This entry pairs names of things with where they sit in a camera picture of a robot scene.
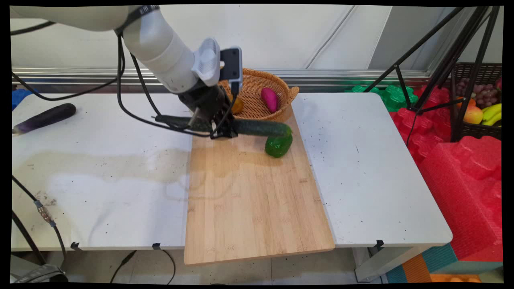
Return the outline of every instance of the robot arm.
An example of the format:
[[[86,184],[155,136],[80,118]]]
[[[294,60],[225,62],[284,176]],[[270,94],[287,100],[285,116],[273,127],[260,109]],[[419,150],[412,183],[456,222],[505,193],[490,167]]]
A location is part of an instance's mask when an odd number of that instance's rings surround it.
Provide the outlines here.
[[[207,38],[199,50],[191,51],[166,22],[158,5],[10,6],[10,15],[11,18],[42,18],[91,31],[122,33],[127,49],[194,112],[190,125],[196,118],[214,121],[216,125],[221,121],[228,98],[217,86],[218,81],[228,79],[235,94],[243,84],[240,48],[220,51],[216,40]],[[225,68],[220,70],[221,60],[225,62]],[[229,114],[230,125],[233,116]],[[237,135],[227,127],[221,131],[225,132],[223,136]]]

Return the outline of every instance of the black cable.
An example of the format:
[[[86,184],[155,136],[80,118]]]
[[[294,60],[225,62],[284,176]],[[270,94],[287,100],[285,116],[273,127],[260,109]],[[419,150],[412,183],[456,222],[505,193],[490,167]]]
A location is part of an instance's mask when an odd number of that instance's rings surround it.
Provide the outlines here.
[[[143,87],[144,94],[146,94],[146,98],[148,98],[148,102],[152,106],[152,108],[155,110],[155,113],[157,115],[161,115],[159,110],[154,104],[154,101],[152,100],[152,97],[150,97],[150,93],[148,92],[148,89],[146,88],[146,84],[144,83],[143,75],[141,74],[141,70],[139,69],[139,64],[137,64],[136,57],[131,53],[130,56],[132,57],[132,61],[134,62],[134,66],[136,67],[137,76],[139,77],[139,82],[141,82],[141,86]]]
[[[16,31],[13,31],[11,32],[11,36],[12,35],[17,35],[17,34],[13,34],[13,33],[18,33],[18,31],[25,31],[25,32],[20,32],[18,34],[21,34],[21,33],[27,33],[27,32],[32,32],[32,31],[35,31],[35,30],[38,30],[38,29],[41,29],[41,28],[44,28],[46,26],[42,26],[42,27],[39,27],[37,29],[34,29],[36,28],[37,26],[33,26],[33,27],[29,27],[29,28],[26,28],[26,29],[21,29],[21,30],[16,30]],[[64,100],[64,99],[68,99],[68,98],[72,98],[72,97],[76,97],[76,96],[80,96],[80,95],[84,95],[84,94],[88,94],[88,93],[91,93],[91,92],[94,92],[94,91],[97,91],[101,88],[104,88],[108,85],[111,85],[112,83],[114,83],[115,81],[117,81],[118,79],[115,78],[115,79],[112,79],[112,80],[109,80],[107,81],[106,83],[102,84],[102,85],[99,85],[99,86],[96,86],[96,87],[93,87],[91,89],[88,89],[86,91],[83,91],[81,93],[77,93],[77,94],[72,94],[72,95],[68,95],[68,96],[63,96],[63,97],[56,97],[56,98],[49,98],[49,97],[45,97],[45,96],[42,96],[41,94],[39,94],[38,92],[36,92],[30,85],[28,85],[25,81],[23,81],[20,77],[18,77],[13,71],[11,71],[11,75],[12,77],[14,77],[14,79],[16,81],[18,81],[21,85],[23,85],[24,87],[26,87],[30,92],[32,92],[33,94],[35,94],[37,97],[41,98],[41,99],[44,99],[44,100],[48,100],[48,101],[57,101],[57,100]]]
[[[409,132],[409,136],[407,137],[407,142],[405,143],[405,146],[407,148],[409,148],[409,139],[411,138],[412,130],[414,129],[414,124],[416,123],[416,117],[417,117],[417,113],[414,115],[414,120],[412,121],[411,131]]]
[[[122,66],[123,66],[123,68],[125,67],[125,53],[123,52],[123,47],[121,45],[121,36],[118,36],[118,77],[117,77],[117,79],[119,79],[119,81],[117,83],[117,95],[118,95],[118,104],[120,105],[121,110],[123,110],[129,116],[131,116],[139,121],[142,121],[144,123],[151,124],[155,127],[159,127],[159,128],[163,128],[163,129],[167,129],[167,130],[171,130],[171,131],[175,131],[175,132],[186,133],[186,134],[190,134],[190,135],[194,135],[194,136],[209,137],[209,135],[197,134],[197,133],[193,133],[193,132],[178,130],[178,129],[175,129],[172,127],[167,127],[165,125],[157,124],[157,123],[148,121],[146,119],[140,118],[140,117],[132,114],[131,112],[129,112],[123,105],[123,102],[121,101],[121,75],[123,75],[123,71],[124,71],[124,69],[122,69]]]
[[[169,284],[171,283],[171,281],[173,280],[173,278],[175,278],[175,272],[176,272],[176,270],[177,270],[177,266],[175,265],[175,260],[173,260],[173,257],[171,257],[171,254],[170,254],[170,253],[168,253],[168,252],[167,252],[167,251],[165,251],[165,250],[161,250],[161,251],[163,251],[164,253],[166,253],[166,255],[168,255],[168,257],[170,257],[170,260],[171,260],[171,262],[173,263],[173,275],[171,276],[171,279],[170,279],[170,280],[167,282],[167,284],[166,284],[166,285],[169,285]]]
[[[27,190],[27,188],[25,188],[25,186],[24,186],[22,183],[20,183],[20,181],[18,181],[18,180],[14,177],[14,175],[12,175],[12,180],[13,180],[13,181],[14,181],[14,182],[15,182],[15,183],[16,183],[16,184],[17,184],[17,185],[18,185],[18,186],[19,186],[19,187],[20,187],[20,188],[21,188],[21,189],[22,189],[22,190],[23,190],[23,191],[24,191],[24,192],[25,192],[25,193],[26,193],[26,194],[27,194],[27,195],[28,195],[28,196],[33,200],[33,201],[34,201],[34,202],[38,200],[37,198],[35,198],[35,197],[34,197],[34,195],[33,195],[33,194],[31,194],[31,193],[30,193],[30,191],[29,191],[29,190]],[[16,218],[16,219],[17,219],[16,214],[14,214],[14,211],[13,211],[12,213],[13,213],[13,220],[14,220],[14,218]],[[65,262],[66,262],[66,249],[64,248],[64,242],[63,242],[63,239],[61,238],[61,234],[59,233],[59,229],[57,229],[57,225],[54,225],[54,226],[53,226],[53,229],[54,229],[54,230],[55,230],[55,232],[56,232],[57,239],[59,239],[59,244],[61,245],[61,250],[62,250],[62,252],[63,252],[63,262],[61,263],[61,269],[62,269],[62,270],[64,270],[64,268],[63,268],[63,267],[64,267]],[[30,236],[28,235],[28,233],[27,233],[27,236],[25,236],[25,234],[24,234],[24,237],[25,237],[25,240],[27,240],[27,243],[29,243],[29,241],[28,241],[27,237],[28,237],[28,238],[30,238]],[[38,250],[38,248],[36,247],[35,243],[34,243],[33,241],[32,241],[32,243],[33,243],[33,245],[34,245],[34,246],[33,246],[33,247],[32,247],[32,246],[30,246],[30,248],[31,248],[34,252],[36,252],[36,251],[38,251],[38,252],[39,252],[39,250]]]
[[[219,121],[216,128],[211,132],[211,137],[214,136],[214,133],[219,130],[219,128],[222,126],[223,122],[225,122],[225,119],[227,118],[228,114],[232,111],[232,107],[234,106],[235,99],[237,98],[237,93],[232,91],[232,96],[233,96],[233,99],[232,99],[232,102],[230,103],[230,106],[228,107],[228,110],[225,112],[225,114],[223,115],[221,121]]]
[[[20,30],[11,31],[11,36],[20,35],[20,34],[32,32],[32,31],[36,31],[36,30],[48,27],[48,26],[53,25],[53,24],[55,24],[55,22],[47,21],[47,22],[44,22],[44,23],[41,23],[41,24],[38,24],[38,25],[35,25],[35,26],[28,27],[28,28],[23,28],[23,29],[20,29]]]
[[[49,273],[46,273],[46,274],[38,275],[38,276],[36,276],[36,277],[34,277],[32,279],[29,279],[29,280],[27,280],[27,281],[25,281],[23,283],[30,283],[30,282],[34,281],[35,279],[37,279],[37,278],[41,278],[42,276],[50,275],[50,274],[53,274],[53,273],[61,273],[61,271],[52,271],[52,272],[49,272]]]
[[[170,260],[171,262],[173,263],[173,275],[171,276],[171,279],[166,283],[166,285],[169,285],[171,283],[171,281],[173,280],[173,278],[175,278],[175,273],[176,273],[176,270],[177,270],[177,266],[175,265],[175,260],[173,260],[173,257],[171,257],[171,254],[168,253],[167,251],[165,250],[161,250],[163,251],[164,253],[166,253],[166,255],[168,255],[168,257],[170,257]],[[118,271],[120,270],[121,267],[123,267],[125,264],[127,264],[130,259],[134,256],[134,254],[137,252],[137,250],[134,250],[132,252],[130,252],[120,263],[120,265],[118,266],[118,268],[116,268],[116,270],[114,271],[114,274],[111,278],[111,281],[109,283],[112,283],[114,281],[114,278],[116,277],[116,274],[118,273]]]
[[[26,87],[30,92],[32,92],[33,94],[35,94],[37,97],[41,98],[41,99],[44,99],[44,100],[48,100],[48,101],[57,101],[57,100],[64,100],[64,99],[68,99],[68,98],[72,98],[72,97],[76,97],[76,96],[80,96],[80,95],[84,95],[84,94],[88,94],[88,93],[91,93],[91,92],[94,92],[96,90],[99,90],[103,87],[106,87],[112,83],[114,83],[115,81],[117,81],[118,79],[115,78],[115,79],[112,79],[112,80],[109,80],[108,82],[102,84],[102,85],[99,85],[97,87],[93,87],[91,89],[88,89],[86,91],[83,91],[81,93],[76,93],[76,94],[72,94],[72,95],[67,95],[67,96],[62,96],[62,97],[56,97],[56,98],[49,98],[49,97],[46,97],[46,96],[42,96],[41,94],[39,94],[37,91],[34,90],[34,88],[32,88],[30,85],[28,85],[25,81],[23,81],[21,78],[19,78],[14,72],[11,71],[11,75],[14,77],[14,79],[16,79],[21,85],[23,85],[24,87]]]
[[[20,183],[15,177],[14,175],[12,176],[12,180],[18,185],[18,187],[20,187],[27,195],[29,195],[29,197],[35,202],[37,201],[38,199],[35,198],[35,196],[33,194],[31,194],[29,192],[29,190],[27,190],[27,188],[25,188],[25,186],[22,185],[22,183]]]
[[[137,252],[137,250],[134,250],[130,252],[120,263],[116,271],[114,271],[113,277],[111,278],[111,281],[109,283],[112,283],[114,281],[114,277],[116,277],[116,274],[118,273],[119,269],[123,267],[125,264],[127,264],[128,261],[134,256],[134,254]]]
[[[43,258],[43,255],[39,251],[38,247],[35,245],[34,240],[32,240],[32,238],[29,235],[29,232],[27,231],[27,229],[25,229],[25,226],[23,226],[22,221],[20,221],[20,219],[18,218],[18,216],[14,213],[14,211],[12,209],[11,209],[11,211],[12,211],[11,219],[14,221],[14,223],[16,224],[16,227],[18,227],[18,229],[22,233],[23,237],[25,238],[25,241],[27,241],[27,243],[29,244],[30,249],[32,249],[32,251],[35,253],[35,256],[38,258],[40,265],[46,264],[45,258]]]
[[[64,248],[64,242],[61,238],[61,233],[59,233],[59,229],[57,229],[57,226],[54,226],[53,229],[55,230],[57,234],[57,239],[59,239],[59,244],[61,245],[61,251],[63,252],[63,262],[61,263],[61,270],[66,271],[66,249]]]

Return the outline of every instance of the wicker bowl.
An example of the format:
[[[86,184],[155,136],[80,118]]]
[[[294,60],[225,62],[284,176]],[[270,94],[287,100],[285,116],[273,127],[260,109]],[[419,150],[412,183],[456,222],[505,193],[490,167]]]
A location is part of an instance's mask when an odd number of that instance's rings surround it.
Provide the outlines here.
[[[220,81],[227,94],[232,95],[228,81]],[[278,97],[278,110],[271,113],[261,98],[263,88],[272,89]],[[238,119],[276,120],[291,105],[300,89],[291,89],[278,76],[263,71],[243,68],[243,89],[237,95],[243,101],[243,111],[234,115]]]

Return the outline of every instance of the wooden cutting board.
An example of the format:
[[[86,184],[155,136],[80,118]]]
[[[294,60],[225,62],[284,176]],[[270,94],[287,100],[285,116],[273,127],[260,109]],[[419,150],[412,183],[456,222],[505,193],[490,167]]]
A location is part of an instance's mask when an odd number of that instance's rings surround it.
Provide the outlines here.
[[[266,137],[193,138],[186,265],[334,249],[291,107],[281,121],[293,142],[278,159],[264,152]]]

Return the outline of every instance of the apple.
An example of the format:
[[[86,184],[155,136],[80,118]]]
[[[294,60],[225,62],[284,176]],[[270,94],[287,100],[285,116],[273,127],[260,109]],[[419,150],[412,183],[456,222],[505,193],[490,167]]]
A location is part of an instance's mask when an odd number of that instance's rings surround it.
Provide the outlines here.
[[[484,117],[482,110],[476,106],[468,106],[466,114],[464,114],[464,121],[468,123],[479,124]]]
[[[496,80],[495,86],[496,86],[496,89],[498,89],[499,91],[502,91],[502,79],[501,78]]]

